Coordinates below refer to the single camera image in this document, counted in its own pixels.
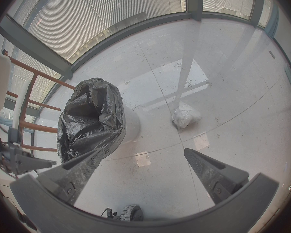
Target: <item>white cushion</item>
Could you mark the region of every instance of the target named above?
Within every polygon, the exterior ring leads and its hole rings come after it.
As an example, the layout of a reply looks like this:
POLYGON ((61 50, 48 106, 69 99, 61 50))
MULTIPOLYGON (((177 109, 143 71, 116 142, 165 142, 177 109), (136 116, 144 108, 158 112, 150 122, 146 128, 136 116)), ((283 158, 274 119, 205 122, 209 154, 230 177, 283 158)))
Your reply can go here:
POLYGON ((11 60, 0 53, 0 110, 3 109, 11 72, 11 60))
POLYGON ((14 113, 13 113, 13 123, 12 123, 12 126, 15 129, 18 129, 20 111, 22 109, 26 94, 28 92, 30 82, 31 80, 25 81, 22 88, 20 89, 20 93, 15 103, 15 108, 14 108, 14 113))

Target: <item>plastic bag on floor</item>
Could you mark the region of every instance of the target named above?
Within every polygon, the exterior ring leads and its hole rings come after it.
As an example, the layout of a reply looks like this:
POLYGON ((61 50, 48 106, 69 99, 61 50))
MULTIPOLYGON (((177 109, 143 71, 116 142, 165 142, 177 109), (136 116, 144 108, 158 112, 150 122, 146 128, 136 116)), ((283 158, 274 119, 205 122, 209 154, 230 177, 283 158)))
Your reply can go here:
POLYGON ((119 90, 101 78, 80 82, 59 117, 57 146, 61 162, 97 148, 107 157, 126 134, 119 90))
POLYGON ((189 124, 197 122, 200 119, 202 119, 202 116, 198 110, 195 110, 181 101, 179 103, 179 107, 172 115, 172 123, 177 127, 179 132, 181 132, 189 124))

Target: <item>gray floor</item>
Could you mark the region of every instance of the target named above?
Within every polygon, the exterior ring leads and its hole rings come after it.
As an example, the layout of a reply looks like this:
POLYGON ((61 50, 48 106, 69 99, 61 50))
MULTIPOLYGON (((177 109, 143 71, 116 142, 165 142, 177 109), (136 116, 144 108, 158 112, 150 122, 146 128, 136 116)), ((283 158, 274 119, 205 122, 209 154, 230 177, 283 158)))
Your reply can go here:
MULTIPOLYGON (((212 200, 183 156, 184 148, 192 148, 248 171, 249 179, 262 172, 280 183, 259 221, 263 225, 291 183, 291 86, 285 66, 262 30, 219 19, 156 26, 105 49, 68 83, 93 77, 113 83, 138 114, 141 129, 134 142, 101 162, 75 206, 100 215, 107 207, 119 212, 139 204, 148 219, 210 208, 212 200), (181 133, 171 124, 179 101, 202 114, 181 133)), ((49 104, 64 108, 71 94, 61 87, 49 104)), ((44 109, 38 123, 57 127, 58 116, 44 109)), ((35 144, 55 148, 56 136, 36 133, 35 144)), ((57 153, 35 155, 60 161, 57 153)))

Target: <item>wooden chair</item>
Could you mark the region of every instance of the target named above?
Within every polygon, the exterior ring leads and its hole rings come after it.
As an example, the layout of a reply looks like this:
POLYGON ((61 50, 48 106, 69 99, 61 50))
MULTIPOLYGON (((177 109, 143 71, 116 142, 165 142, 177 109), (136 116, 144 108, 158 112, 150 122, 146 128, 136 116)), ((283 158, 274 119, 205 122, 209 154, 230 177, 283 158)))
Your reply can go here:
MULTIPOLYGON (((54 81, 55 83, 58 83, 60 85, 63 85, 67 88, 70 88, 72 90, 75 89, 75 87, 72 85, 69 85, 61 80, 55 79, 54 77, 51 77, 43 72, 40 72, 40 71, 8 56, 8 52, 6 50, 3 50, 2 54, 0 53, 0 110, 3 109, 5 97, 6 97, 6 94, 8 94, 8 95, 16 98, 16 104, 15 104, 14 116, 13 116, 13 128, 18 128, 22 133, 23 133, 24 128, 32 129, 32 130, 39 130, 39 131, 44 131, 44 132, 50 132, 50 133, 57 133, 56 128, 25 122, 26 109, 27 109, 28 103, 33 103, 33 104, 36 104, 36 105, 39 105, 42 107, 61 111, 60 108, 53 107, 53 106, 43 104, 43 103, 39 103, 39 102, 36 102, 36 101, 29 99, 33 85, 34 85, 38 75, 42 76, 48 80, 54 81), (25 82, 19 95, 14 94, 14 93, 7 90, 10 71, 11 71, 11 63, 34 73, 32 79, 27 80, 25 82)), ((26 149, 32 149, 32 150, 57 152, 57 149, 42 148, 42 147, 29 146, 29 145, 24 145, 24 144, 22 144, 22 147, 24 147, 26 149)))

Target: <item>trash can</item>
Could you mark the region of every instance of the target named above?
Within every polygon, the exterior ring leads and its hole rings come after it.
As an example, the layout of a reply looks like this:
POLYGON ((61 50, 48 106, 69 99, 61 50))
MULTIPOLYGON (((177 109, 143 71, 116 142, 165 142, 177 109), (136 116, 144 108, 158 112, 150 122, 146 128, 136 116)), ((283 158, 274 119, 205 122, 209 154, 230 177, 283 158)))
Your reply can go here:
POLYGON ((139 129, 137 114, 123 105, 117 87, 101 78, 84 80, 77 85, 59 117, 58 155, 64 163, 103 148, 105 158, 122 142, 132 141, 139 129))

